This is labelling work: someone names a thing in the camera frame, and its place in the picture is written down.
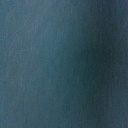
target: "dark teal background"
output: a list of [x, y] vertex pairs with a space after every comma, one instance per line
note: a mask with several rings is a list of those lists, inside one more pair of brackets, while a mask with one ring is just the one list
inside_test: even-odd
[[127, 128], [127, 12], [127, 0], [0, 0], [0, 128]]

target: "teal fabric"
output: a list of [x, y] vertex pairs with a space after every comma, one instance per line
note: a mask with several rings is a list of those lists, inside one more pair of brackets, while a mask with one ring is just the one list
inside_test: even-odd
[[127, 0], [0, 0], [0, 128], [127, 128]]

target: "blue-green surface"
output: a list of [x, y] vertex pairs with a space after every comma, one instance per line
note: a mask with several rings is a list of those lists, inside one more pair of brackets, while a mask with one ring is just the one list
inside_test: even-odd
[[0, 0], [0, 128], [127, 128], [127, 12], [127, 0]]

